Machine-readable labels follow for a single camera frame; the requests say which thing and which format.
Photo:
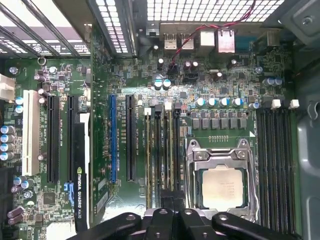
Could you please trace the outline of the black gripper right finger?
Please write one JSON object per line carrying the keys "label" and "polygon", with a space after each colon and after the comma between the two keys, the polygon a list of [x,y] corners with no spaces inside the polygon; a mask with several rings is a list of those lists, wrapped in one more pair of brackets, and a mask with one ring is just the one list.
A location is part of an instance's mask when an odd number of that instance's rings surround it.
{"label": "black gripper right finger", "polygon": [[293,233],[282,233],[253,223],[229,212],[218,212],[210,222],[205,222],[199,213],[186,208],[182,190],[174,191],[174,210],[178,212],[178,235],[184,240],[218,240],[227,237],[232,240],[300,240]]}

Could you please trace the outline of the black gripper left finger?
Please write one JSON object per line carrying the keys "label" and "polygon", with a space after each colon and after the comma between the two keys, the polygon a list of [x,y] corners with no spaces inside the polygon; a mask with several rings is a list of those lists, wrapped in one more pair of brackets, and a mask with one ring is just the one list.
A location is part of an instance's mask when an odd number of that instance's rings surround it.
{"label": "black gripper left finger", "polygon": [[171,240],[174,192],[160,191],[160,208],[148,209],[141,217],[125,212],[74,236],[76,240]]}

